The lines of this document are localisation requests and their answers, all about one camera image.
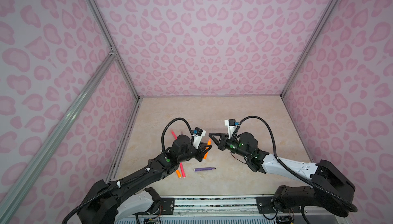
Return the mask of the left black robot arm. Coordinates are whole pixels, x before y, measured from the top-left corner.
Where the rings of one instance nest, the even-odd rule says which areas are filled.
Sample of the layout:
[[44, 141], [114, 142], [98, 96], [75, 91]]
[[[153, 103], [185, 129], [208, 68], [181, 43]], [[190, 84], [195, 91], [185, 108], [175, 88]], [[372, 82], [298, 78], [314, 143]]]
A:
[[171, 147], [148, 161], [140, 170], [119, 180], [100, 180], [93, 184], [76, 214], [83, 224], [113, 224], [120, 214], [118, 208], [135, 193], [148, 185], [160, 181], [176, 170], [180, 163], [195, 158], [201, 162], [211, 145], [200, 143], [196, 148], [193, 138], [179, 135]]

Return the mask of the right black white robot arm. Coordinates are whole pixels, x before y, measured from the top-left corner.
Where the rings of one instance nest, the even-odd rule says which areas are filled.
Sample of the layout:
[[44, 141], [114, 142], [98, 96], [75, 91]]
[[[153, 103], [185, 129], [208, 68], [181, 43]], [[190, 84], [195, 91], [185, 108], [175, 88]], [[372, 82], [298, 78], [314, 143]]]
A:
[[304, 186], [281, 185], [271, 198], [270, 208], [284, 212], [306, 206], [322, 207], [339, 217], [358, 211], [353, 204], [354, 184], [331, 162], [305, 163], [280, 158], [258, 147], [251, 133], [242, 133], [232, 139], [228, 134], [210, 133], [209, 137], [219, 150], [229, 150], [244, 158], [253, 172], [274, 174], [305, 183]]

